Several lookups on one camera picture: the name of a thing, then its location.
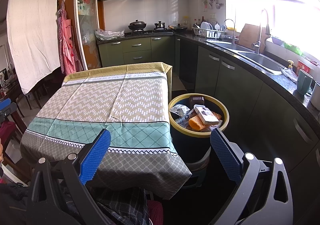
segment wooden cutting board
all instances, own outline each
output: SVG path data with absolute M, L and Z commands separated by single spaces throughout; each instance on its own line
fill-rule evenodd
M 240 35 L 238 44 L 252 49 L 251 44 L 256 43 L 258 40 L 258 28 L 259 26 L 252 25 L 252 24 L 245 24 Z M 261 34 L 261 45 L 260 45 L 260 52 L 263 53 L 264 51 L 264 40 L 268 37 L 265 34 L 265 28 L 262 27 L 262 34 Z

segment black dishwasher panel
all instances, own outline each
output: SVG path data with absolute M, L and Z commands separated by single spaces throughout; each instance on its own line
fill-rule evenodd
M 197 63 L 198 45 L 181 38 L 179 78 L 189 93 L 195 91 Z

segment countertop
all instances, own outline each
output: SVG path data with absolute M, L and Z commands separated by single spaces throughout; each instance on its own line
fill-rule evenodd
M 249 71 L 268 86 L 281 95 L 310 125 L 316 135 L 320 138 L 319 110 L 310 102 L 310 96 L 301 95 L 296 89 L 297 85 L 284 75 L 273 75 L 253 62 L 214 44 L 208 43 L 207 38 L 196 36 L 192 33 L 175 33 L 180 39 L 191 41 L 207 50 L 211 50 L 226 59 L 238 64 Z

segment trash can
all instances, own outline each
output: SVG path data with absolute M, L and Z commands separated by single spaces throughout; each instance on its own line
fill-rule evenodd
M 220 130 L 225 130 L 229 123 L 228 110 L 219 100 L 211 96 L 199 93 L 183 94 L 170 101 L 169 110 L 176 104 L 182 104 L 190 108 L 189 97 L 193 95 L 203 96 L 204 105 L 211 111 L 222 116 L 221 119 L 223 123 Z M 194 132 L 185 129 L 174 121 L 177 118 L 179 118 L 178 115 L 169 111 L 172 143 L 181 159 L 192 172 L 192 177 L 197 177 L 194 184 L 183 186 L 183 188 L 190 188 L 194 186 L 199 187 L 204 179 L 205 169 L 209 163 L 211 132 Z

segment double sink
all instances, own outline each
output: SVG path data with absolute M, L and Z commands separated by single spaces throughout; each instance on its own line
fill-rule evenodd
M 265 69 L 266 71 L 274 75 L 281 75 L 281 69 L 285 69 L 285 67 L 279 64 L 278 62 L 268 58 L 265 55 L 257 54 L 253 50 L 250 50 L 241 45 L 216 40 L 206 40 L 206 42 L 212 43 L 216 46 L 232 51 L 233 53 L 236 53 L 239 56 L 246 58 L 247 60 L 253 62 L 254 64 L 260 66 L 261 68 Z

